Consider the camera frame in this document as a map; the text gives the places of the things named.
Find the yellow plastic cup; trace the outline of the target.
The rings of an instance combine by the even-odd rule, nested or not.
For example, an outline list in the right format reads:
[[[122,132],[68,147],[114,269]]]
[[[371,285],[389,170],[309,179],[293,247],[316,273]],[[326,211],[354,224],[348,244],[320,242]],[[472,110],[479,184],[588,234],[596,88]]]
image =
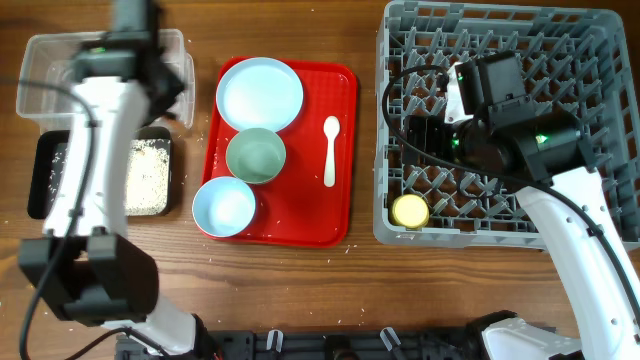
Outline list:
[[[397,225],[416,229],[428,223],[430,211],[423,198],[415,194],[406,194],[394,200],[391,216]]]

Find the white rice pile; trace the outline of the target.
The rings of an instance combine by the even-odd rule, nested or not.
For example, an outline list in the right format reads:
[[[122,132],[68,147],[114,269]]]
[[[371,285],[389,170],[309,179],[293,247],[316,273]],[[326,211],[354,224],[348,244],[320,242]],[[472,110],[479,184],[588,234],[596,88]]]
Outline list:
[[[127,216],[161,214],[169,203],[169,139],[138,139],[131,142],[126,180],[125,213]],[[66,163],[66,143],[54,147],[52,169],[44,202],[44,216],[51,210]]]

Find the white plastic spoon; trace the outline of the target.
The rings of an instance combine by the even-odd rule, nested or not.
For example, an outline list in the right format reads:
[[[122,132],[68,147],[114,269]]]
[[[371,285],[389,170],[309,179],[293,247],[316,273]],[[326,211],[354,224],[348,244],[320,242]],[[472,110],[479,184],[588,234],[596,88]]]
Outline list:
[[[323,182],[326,187],[333,187],[336,182],[335,140],[340,132],[338,118],[335,116],[327,117],[324,122],[323,131],[327,139]]]

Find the green bowl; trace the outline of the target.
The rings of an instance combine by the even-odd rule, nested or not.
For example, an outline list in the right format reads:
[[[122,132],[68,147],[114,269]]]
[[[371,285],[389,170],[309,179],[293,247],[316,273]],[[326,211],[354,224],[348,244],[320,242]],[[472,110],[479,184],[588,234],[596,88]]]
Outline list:
[[[248,184],[265,184],[280,174],[286,156],[285,144],[275,132],[250,128],[232,138],[226,164],[236,178]]]

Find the light blue rice bowl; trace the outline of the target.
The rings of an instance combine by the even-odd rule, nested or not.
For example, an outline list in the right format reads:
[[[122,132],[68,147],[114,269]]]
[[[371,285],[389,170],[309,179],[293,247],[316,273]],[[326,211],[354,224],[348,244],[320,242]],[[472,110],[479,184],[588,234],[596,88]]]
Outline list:
[[[251,188],[235,177],[217,177],[197,191],[192,215],[206,235],[226,238],[242,232],[256,213],[256,198]]]

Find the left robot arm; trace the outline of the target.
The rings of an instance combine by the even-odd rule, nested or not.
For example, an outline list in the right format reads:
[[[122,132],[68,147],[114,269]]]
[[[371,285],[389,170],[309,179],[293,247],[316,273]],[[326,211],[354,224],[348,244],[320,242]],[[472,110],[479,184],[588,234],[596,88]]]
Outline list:
[[[44,301],[63,321],[122,332],[165,359],[212,353],[202,321],[159,291],[154,259],[127,238],[125,181],[131,142],[142,126],[171,107],[184,85],[149,43],[92,42],[73,58],[67,95],[80,112],[43,235],[27,239],[19,266],[35,293],[23,321],[19,354]]]

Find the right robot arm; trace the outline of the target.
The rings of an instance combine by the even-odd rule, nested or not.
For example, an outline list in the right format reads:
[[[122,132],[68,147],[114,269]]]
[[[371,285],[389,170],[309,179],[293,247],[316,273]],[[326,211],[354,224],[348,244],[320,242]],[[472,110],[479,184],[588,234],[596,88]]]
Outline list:
[[[474,326],[485,359],[636,359],[639,279],[606,209],[588,139],[570,113],[479,108],[456,125],[410,116],[404,149],[442,166],[497,178],[515,193],[544,240],[580,337],[516,316]]]

